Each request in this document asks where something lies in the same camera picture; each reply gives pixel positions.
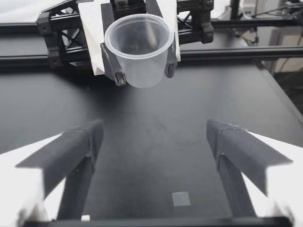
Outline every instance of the black table surface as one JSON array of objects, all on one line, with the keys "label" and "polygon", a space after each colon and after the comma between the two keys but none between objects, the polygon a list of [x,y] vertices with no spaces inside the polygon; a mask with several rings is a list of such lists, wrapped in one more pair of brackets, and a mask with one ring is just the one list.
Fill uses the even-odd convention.
[{"label": "black table surface", "polygon": [[[213,44],[182,48],[242,45],[217,34]],[[40,38],[0,38],[1,55],[29,53],[45,53]],[[85,208],[92,219],[230,217],[206,140],[209,118],[303,146],[300,113],[252,62],[178,67],[148,89],[75,72],[0,74],[1,153],[95,118],[105,140]],[[174,207],[174,192],[188,192],[191,205]]]}]

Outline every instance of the plastic cup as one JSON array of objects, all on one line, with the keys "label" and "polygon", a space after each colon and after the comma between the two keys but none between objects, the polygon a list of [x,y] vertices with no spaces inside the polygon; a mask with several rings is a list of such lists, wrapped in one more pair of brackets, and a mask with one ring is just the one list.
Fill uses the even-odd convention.
[{"label": "plastic cup", "polygon": [[174,32],[163,18],[151,14],[123,17],[105,33],[105,44],[117,56],[126,81],[140,88],[161,81],[173,40]]}]

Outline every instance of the black bracket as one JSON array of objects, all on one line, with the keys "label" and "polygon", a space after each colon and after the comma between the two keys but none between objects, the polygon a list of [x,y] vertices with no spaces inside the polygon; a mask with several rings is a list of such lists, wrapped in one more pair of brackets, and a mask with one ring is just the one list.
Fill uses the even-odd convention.
[{"label": "black bracket", "polygon": [[[111,3],[101,4],[103,32],[115,21]],[[117,86],[126,85],[126,78],[117,57],[109,51],[105,43],[101,43],[105,75],[116,82]]]},{"label": "black bracket", "polygon": [[37,28],[41,36],[44,37],[48,50],[48,60],[52,69],[62,66],[60,52],[63,47],[62,38],[57,32],[53,32],[50,26],[50,13],[43,12],[37,20]]},{"label": "black bracket", "polygon": [[214,28],[211,24],[211,11],[214,9],[214,0],[200,0],[200,6],[191,10],[192,26],[194,30],[201,30],[201,42],[211,43],[214,40]]}]

